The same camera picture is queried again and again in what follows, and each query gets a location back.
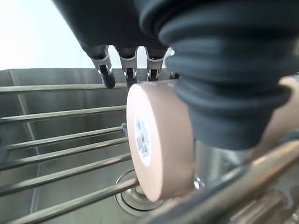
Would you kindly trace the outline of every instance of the wire rack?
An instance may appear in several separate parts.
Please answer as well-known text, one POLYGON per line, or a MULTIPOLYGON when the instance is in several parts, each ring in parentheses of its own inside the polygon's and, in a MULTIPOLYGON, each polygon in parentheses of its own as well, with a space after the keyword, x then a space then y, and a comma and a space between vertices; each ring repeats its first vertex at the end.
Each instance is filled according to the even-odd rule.
MULTIPOLYGON (((126 84, 117 84, 114 89, 125 89, 125 88, 126 88, 126 84)), ((88 90, 102 90, 102 89, 105 89, 105 86, 103 84, 5 86, 5 87, 0 87, 0 94, 23 94, 23 93, 25 94, 31 92, 38 93, 42 91, 43 92, 45 91, 88 91, 88 90)), ((9 117, 0 118, 0 125, 12 124, 17 122, 29 122, 29 121, 40 121, 40 120, 47 120, 47 119, 66 118, 66 117, 74 117, 74 116, 87 116, 92 114, 123 111, 125 109, 126 109, 125 105, 120 105, 120 106, 98 107, 98 108, 80 109, 80 110, 71 110, 71 111, 58 111, 58 112, 48 112, 48 113, 25 114, 19 116, 9 116, 9 117)), ((98 136, 102 134, 119 133, 119 132, 122 132, 121 126, 109 127, 109 128, 95 130, 95 131, 88 131, 88 132, 75 133, 75 134, 45 138, 40 140, 31 140, 31 141, 26 141, 26 142, 21 142, 16 144, 10 144, 4 146, 2 150, 11 152, 11 151, 22 150, 31 147, 46 146, 46 145, 56 144, 64 141, 71 141, 71 140, 77 140, 81 138, 98 136)), ((57 158, 61 158, 73 154, 81 154, 81 153, 85 153, 85 152, 89 152, 92 150, 101 149, 105 147, 115 146, 122 143, 126 143, 127 141, 128 141, 127 137, 122 137, 113 140, 93 143, 89 145, 68 148, 60 151, 38 154, 27 158, 17 159, 14 161, 8 161, 0 165, 0 171, 9 170, 12 168, 18 168, 29 164, 40 163, 42 161, 54 160, 57 158)), ((0 197, 7 196, 26 189, 39 187, 51 182, 59 181, 71 176, 105 168, 129 160, 131 160, 131 155, 130 153, 126 153, 123 155, 96 161, 75 168, 21 181, 18 183, 4 185, 0 187, 0 197)), ((105 198, 114 196, 118 193, 121 193, 125 190, 128 190, 138 185, 139 185, 138 180, 136 178, 132 178, 130 180, 115 184, 113 186, 106 187, 104 189, 100 189, 93 193, 78 197, 76 199, 61 204, 57 204, 55 206, 43 210, 39 210, 37 212, 33 212, 24 217, 11 220, 8 223, 43 222, 55 218, 57 216, 63 215, 65 213, 77 210, 86 205, 98 202, 105 198)))

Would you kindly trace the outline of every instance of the white label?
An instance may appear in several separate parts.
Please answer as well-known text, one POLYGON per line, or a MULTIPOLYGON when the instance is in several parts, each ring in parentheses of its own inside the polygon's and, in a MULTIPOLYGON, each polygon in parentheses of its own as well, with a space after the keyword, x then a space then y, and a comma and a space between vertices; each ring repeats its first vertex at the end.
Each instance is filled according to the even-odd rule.
POLYGON ((144 165, 149 167, 151 157, 149 129, 140 114, 135 117, 134 126, 138 154, 144 165))

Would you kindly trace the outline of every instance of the metal rod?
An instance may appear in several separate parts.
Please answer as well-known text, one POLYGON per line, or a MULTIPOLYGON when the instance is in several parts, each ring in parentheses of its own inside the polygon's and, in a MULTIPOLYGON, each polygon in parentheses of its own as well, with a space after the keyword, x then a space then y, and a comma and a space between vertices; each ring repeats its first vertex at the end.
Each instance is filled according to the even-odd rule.
POLYGON ((13 194, 22 190, 34 188, 37 186, 42 186, 51 182, 59 181, 71 176, 79 175, 82 173, 90 172, 96 169, 108 167, 120 162, 128 161, 131 159, 131 154, 127 153, 124 155, 112 157, 106 160, 101 160, 97 162, 93 162, 87 165, 67 169, 64 171, 56 172, 49 175, 44 175, 40 177, 36 177, 30 180, 25 180, 15 184, 9 184, 6 186, 0 187, 0 196, 6 196, 9 194, 13 194))
POLYGON ((68 156, 68 155, 85 153, 88 151, 105 148, 105 147, 109 147, 109 146, 115 146, 115 145, 118 145, 121 143, 126 143, 127 141, 128 141, 127 137, 118 138, 118 139, 93 143, 90 145, 64 149, 64 150, 60 150, 60 151, 56 151, 56 152, 52 152, 52 153, 35 155, 35 156, 22 158, 22 159, 15 160, 15 161, 9 161, 5 164, 0 165, 0 171, 13 169, 13 168, 17 168, 17 167, 22 167, 22 166, 25 166, 28 164, 34 164, 34 163, 38 163, 38 162, 42 162, 42 161, 53 160, 53 159, 61 158, 61 157, 68 156))
POLYGON ((92 203, 101 201, 105 198, 111 197, 113 195, 119 194, 125 190, 137 186, 137 178, 127 180, 125 182, 118 183, 114 186, 98 190, 96 192, 90 193, 88 195, 73 199, 71 201, 55 205, 53 207, 43 209, 32 213, 30 215, 15 219, 13 221, 7 222, 9 224, 18 224, 18 223, 40 223, 51 218, 63 215, 65 213, 80 209, 84 206, 90 205, 92 203))
POLYGON ((236 206, 297 162, 299 140, 285 143, 252 162, 250 168, 228 184, 206 191, 197 190, 182 198, 172 208, 161 211, 142 223, 190 224, 213 223, 213 220, 236 206))
POLYGON ((73 110, 73 111, 58 111, 58 112, 50 112, 50 113, 19 115, 19 116, 0 118, 0 124, 92 115, 92 114, 105 113, 105 112, 122 111, 125 109, 126 106, 121 105, 121 106, 107 106, 107 107, 98 107, 98 108, 81 109, 81 110, 73 110))
POLYGON ((16 149, 21 149, 21 148, 45 146, 45 145, 51 145, 51 144, 64 142, 64 141, 88 138, 88 137, 93 137, 93 136, 97 136, 97 135, 101 135, 101 134, 108 134, 108 133, 121 132, 121 131, 122 131, 121 126, 111 127, 111 128, 106 128, 106 129, 101 129, 101 130, 96 130, 96 131, 82 132, 82 133, 76 133, 76 134, 57 136, 57 137, 53 137, 53 138, 16 143, 16 144, 12 144, 12 145, 8 145, 8 146, 4 147, 4 150, 5 149, 6 150, 16 150, 16 149))
POLYGON ((248 207, 242 214, 231 219, 231 224, 265 223, 278 208, 284 204, 285 197, 277 190, 264 195, 256 203, 248 207))
MULTIPOLYGON (((116 84, 113 89, 125 89, 126 84, 116 84)), ((23 85, 23 86, 3 86, 0 87, 1 93, 29 93, 45 91, 73 91, 73 90, 104 90, 104 84, 67 84, 67 85, 23 85)))

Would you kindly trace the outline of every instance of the metal tube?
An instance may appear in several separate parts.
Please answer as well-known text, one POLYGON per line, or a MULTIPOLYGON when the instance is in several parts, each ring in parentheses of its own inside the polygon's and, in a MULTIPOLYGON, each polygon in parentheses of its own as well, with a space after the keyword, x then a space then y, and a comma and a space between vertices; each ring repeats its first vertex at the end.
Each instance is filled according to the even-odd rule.
MULTIPOLYGON (((126 84, 116 84, 113 89, 125 89, 126 84)), ((104 90, 104 84, 67 84, 67 85, 23 85, 23 86, 3 86, 0 87, 2 93, 29 93, 45 91, 73 91, 73 90, 104 90)))
POLYGON ((0 124, 38 121, 38 120, 46 120, 46 119, 82 116, 82 115, 92 115, 92 114, 105 113, 105 112, 122 111, 125 109, 126 106, 121 105, 121 106, 107 106, 107 107, 98 107, 98 108, 81 109, 81 110, 73 110, 73 111, 58 111, 58 112, 50 112, 50 113, 19 115, 19 116, 0 118, 0 124))
POLYGON ((71 176, 79 175, 79 174, 90 172, 90 171, 93 171, 96 169, 108 167, 108 166, 111 166, 111 165, 114 165, 114 164, 117 164, 120 162, 128 161, 130 159, 131 159, 131 154, 127 153, 127 154, 112 157, 112 158, 109 158, 106 160, 101 160, 101 161, 93 162, 93 163, 86 164, 83 166, 56 172, 53 174, 36 177, 36 178, 30 179, 30 180, 25 180, 25 181, 22 181, 19 183, 9 184, 9 185, 0 187, 0 196, 13 194, 13 193, 16 193, 16 192, 19 192, 22 190, 26 190, 26 189, 30 189, 30 188, 34 188, 37 186, 42 186, 42 185, 45 185, 45 184, 48 184, 51 182, 55 182, 55 181, 59 181, 59 180, 62 180, 62 179, 65 179, 65 178, 68 178, 71 176))
POLYGON ((284 204, 285 197, 277 190, 264 195, 242 214, 231 219, 231 224, 264 223, 271 214, 284 204))
POLYGON ((137 178, 127 180, 125 182, 118 183, 114 186, 98 190, 96 192, 90 193, 88 195, 73 199, 71 201, 55 205, 53 207, 43 209, 32 213, 30 215, 15 219, 13 221, 7 222, 9 224, 18 224, 18 223, 40 223, 51 218, 63 215, 65 213, 77 210, 84 206, 90 205, 92 203, 101 201, 105 198, 111 197, 113 195, 119 194, 125 190, 137 186, 137 178))
POLYGON ((57 136, 53 138, 47 138, 47 139, 40 139, 40 140, 33 140, 33 141, 26 141, 21 143, 16 143, 12 145, 8 145, 4 147, 4 150, 16 150, 21 148, 31 148, 36 146, 45 146, 45 145, 51 145, 59 142, 64 141, 70 141, 75 139, 81 139, 81 138, 88 138, 93 137, 101 134, 108 134, 108 133, 114 133, 114 132, 121 132, 122 127, 111 127, 101 130, 95 130, 95 131, 89 131, 89 132, 82 132, 82 133, 76 133, 76 134, 69 134, 69 135, 62 135, 57 136))
POLYGON ((194 142, 194 186, 196 189, 211 187, 215 181, 236 166, 240 166, 251 159, 252 149, 226 150, 205 145, 199 140, 194 142))
POLYGON ((298 158, 299 140, 285 143, 253 161, 247 172, 239 178, 230 178, 231 181, 227 184, 206 191, 194 191, 172 208, 161 211, 142 223, 212 223, 216 217, 253 195, 256 190, 297 162, 298 158))
POLYGON ((115 146, 115 145, 118 145, 121 143, 126 143, 127 141, 128 141, 127 137, 118 138, 118 139, 103 141, 103 142, 99 142, 99 143, 93 143, 90 145, 64 149, 64 150, 60 150, 60 151, 56 151, 56 152, 52 152, 52 153, 35 155, 35 156, 22 158, 22 159, 15 160, 15 161, 9 161, 5 164, 0 165, 0 171, 7 170, 7 169, 13 169, 13 168, 25 166, 28 164, 34 164, 34 163, 38 163, 38 162, 42 162, 42 161, 53 160, 53 159, 61 158, 61 157, 68 156, 68 155, 84 153, 84 152, 88 152, 88 151, 92 151, 92 150, 96 150, 96 149, 100 149, 100 148, 105 148, 105 147, 109 147, 109 146, 115 146))

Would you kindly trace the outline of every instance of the dish rack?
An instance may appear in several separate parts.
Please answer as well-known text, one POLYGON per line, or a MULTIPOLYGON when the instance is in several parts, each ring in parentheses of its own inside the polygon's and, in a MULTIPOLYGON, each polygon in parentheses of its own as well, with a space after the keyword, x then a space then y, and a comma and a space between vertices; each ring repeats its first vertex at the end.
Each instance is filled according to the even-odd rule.
POLYGON ((114 75, 108 90, 94 69, 0 71, 0 222, 132 223, 149 211, 125 211, 112 197, 139 185, 134 175, 118 180, 133 164, 121 127, 125 79, 114 75))

